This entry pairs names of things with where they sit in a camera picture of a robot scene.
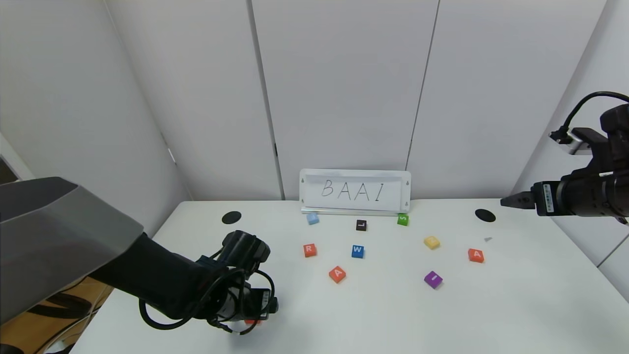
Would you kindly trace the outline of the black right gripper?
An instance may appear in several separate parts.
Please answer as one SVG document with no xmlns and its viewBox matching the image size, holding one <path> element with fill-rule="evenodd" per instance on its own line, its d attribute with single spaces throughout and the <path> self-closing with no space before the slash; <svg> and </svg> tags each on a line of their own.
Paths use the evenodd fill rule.
<svg viewBox="0 0 629 354">
<path fill-rule="evenodd" d="M 570 174 L 500 199 L 501 206 L 521 210 L 534 210 L 535 203 L 539 216 L 606 216 L 606 177 Z"/>
</svg>

